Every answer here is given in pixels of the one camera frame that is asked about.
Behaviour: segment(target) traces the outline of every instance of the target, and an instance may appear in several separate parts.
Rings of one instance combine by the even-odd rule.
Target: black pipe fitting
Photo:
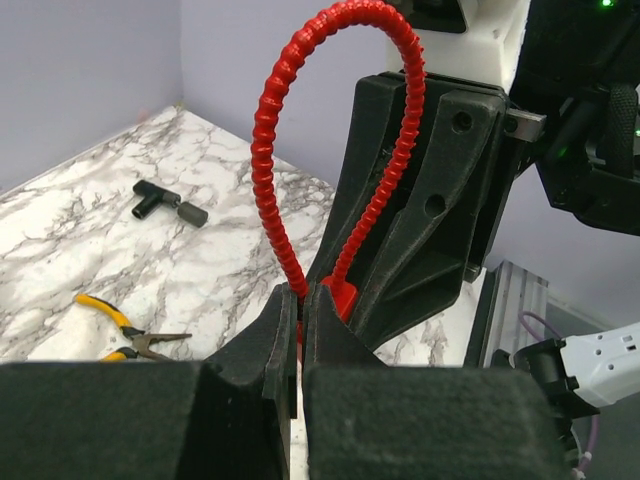
[[[148,217],[160,205],[165,204],[171,208],[178,209],[178,216],[196,227],[202,227],[209,214],[204,210],[192,205],[188,202],[182,203],[182,198],[177,193],[171,192],[158,185],[140,180],[133,186],[133,192],[136,195],[144,197],[138,205],[136,205],[131,213],[139,220]]]

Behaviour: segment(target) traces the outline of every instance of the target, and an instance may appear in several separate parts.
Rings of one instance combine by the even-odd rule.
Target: white plastic casing
[[[530,4],[531,0],[462,0],[467,32],[416,30],[424,47],[427,72],[496,85],[509,92],[518,68]],[[401,70],[397,49],[390,41],[387,45],[387,69]]]
[[[600,408],[640,392],[640,323],[565,341],[564,367],[584,401]]]

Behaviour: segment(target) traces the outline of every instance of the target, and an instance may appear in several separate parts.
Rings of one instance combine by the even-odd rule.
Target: red segmented tube
[[[404,61],[407,98],[402,128],[391,160],[385,168],[383,178],[371,202],[342,249],[330,277],[334,297],[342,291],[347,272],[358,249],[376,223],[407,167],[422,116],[425,73],[420,39],[402,15],[381,0],[348,0],[322,10],[302,29],[294,33],[289,44],[282,50],[280,59],[265,82],[264,92],[254,116],[251,178],[262,225],[291,289],[300,300],[304,299],[309,287],[282,224],[274,193],[272,155],[273,142],[276,138],[275,127],[283,107],[283,99],[289,92],[289,86],[296,79],[297,71],[304,65],[306,57],[313,53],[315,47],[324,42],[328,36],[351,25],[377,27],[383,30],[398,47]]]

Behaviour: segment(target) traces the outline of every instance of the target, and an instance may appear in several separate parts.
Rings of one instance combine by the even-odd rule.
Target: hole
[[[471,130],[473,118],[467,112],[458,112],[453,117],[453,130],[457,133],[464,133]]]
[[[441,195],[431,195],[424,205],[424,211],[430,217],[436,218],[444,213],[447,204]]]
[[[515,133],[518,130],[518,120],[513,117],[507,117],[504,121],[504,131],[507,133]]]

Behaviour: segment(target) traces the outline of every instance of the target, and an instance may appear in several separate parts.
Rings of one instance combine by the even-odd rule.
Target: marble countertop
[[[285,280],[254,206],[249,158],[247,142],[171,107],[0,197],[0,362],[96,360],[126,345],[103,314],[74,304],[79,292],[116,305],[138,328],[193,334],[156,348],[174,359],[205,358],[232,339]],[[308,269],[333,189],[279,160],[274,170]],[[207,224],[197,229],[163,207],[137,220],[138,179],[207,210]],[[461,364],[481,283],[376,353],[389,364]],[[291,478],[306,478],[303,419],[292,428]]]

